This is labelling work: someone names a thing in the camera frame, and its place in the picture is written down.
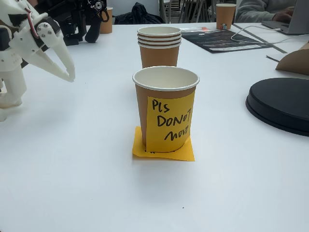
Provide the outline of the person's hand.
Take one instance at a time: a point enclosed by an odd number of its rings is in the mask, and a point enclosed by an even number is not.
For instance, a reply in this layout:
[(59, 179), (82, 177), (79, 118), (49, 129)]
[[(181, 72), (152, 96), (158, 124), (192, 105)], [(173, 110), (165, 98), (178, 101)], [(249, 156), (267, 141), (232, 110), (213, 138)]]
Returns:
[(286, 9), (276, 13), (273, 16), (272, 21), (290, 23), (292, 16), (293, 16), (293, 13), (294, 13), (294, 7), (288, 7)]

